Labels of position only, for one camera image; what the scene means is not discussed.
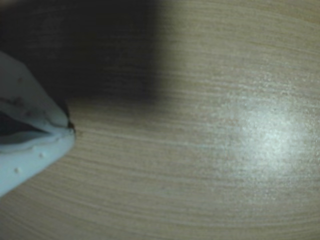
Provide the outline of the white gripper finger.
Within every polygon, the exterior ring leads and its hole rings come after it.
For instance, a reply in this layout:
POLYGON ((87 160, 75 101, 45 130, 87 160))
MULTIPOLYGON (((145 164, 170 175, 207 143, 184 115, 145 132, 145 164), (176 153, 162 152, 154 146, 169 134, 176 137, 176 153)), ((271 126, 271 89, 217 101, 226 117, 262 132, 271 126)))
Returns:
POLYGON ((67 128, 69 119, 22 62, 0 53, 0 111, 35 128, 67 128))
POLYGON ((74 146, 71 130, 58 133, 21 132, 0 138, 0 196, 65 156, 74 146))

